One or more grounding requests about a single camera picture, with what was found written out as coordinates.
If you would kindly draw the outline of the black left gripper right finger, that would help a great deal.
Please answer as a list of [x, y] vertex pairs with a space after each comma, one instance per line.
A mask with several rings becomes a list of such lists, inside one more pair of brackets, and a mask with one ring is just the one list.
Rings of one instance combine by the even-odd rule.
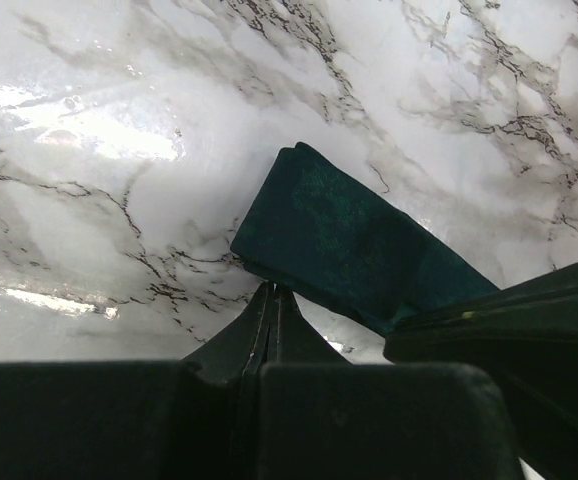
[[260, 374], [262, 479], [519, 479], [502, 394], [456, 363], [349, 363], [274, 293]]

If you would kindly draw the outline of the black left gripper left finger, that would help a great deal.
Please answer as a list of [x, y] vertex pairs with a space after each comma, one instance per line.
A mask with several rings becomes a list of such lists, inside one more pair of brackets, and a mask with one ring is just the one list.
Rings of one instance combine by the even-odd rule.
[[271, 304], [181, 360], [0, 363], [0, 479], [249, 477]]

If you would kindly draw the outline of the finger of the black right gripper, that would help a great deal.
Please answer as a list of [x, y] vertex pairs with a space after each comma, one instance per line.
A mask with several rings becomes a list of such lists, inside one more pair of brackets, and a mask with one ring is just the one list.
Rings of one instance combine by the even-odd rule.
[[384, 355], [487, 372], [503, 393], [523, 459], [545, 479], [578, 479], [578, 263], [404, 319]]

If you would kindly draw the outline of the dark green tie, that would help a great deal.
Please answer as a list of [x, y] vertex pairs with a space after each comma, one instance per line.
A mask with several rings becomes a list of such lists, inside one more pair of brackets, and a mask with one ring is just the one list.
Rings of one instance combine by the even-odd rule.
[[278, 152], [231, 250], [247, 271], [381, 336], [408, 316], [498, 290], [302, 142]]

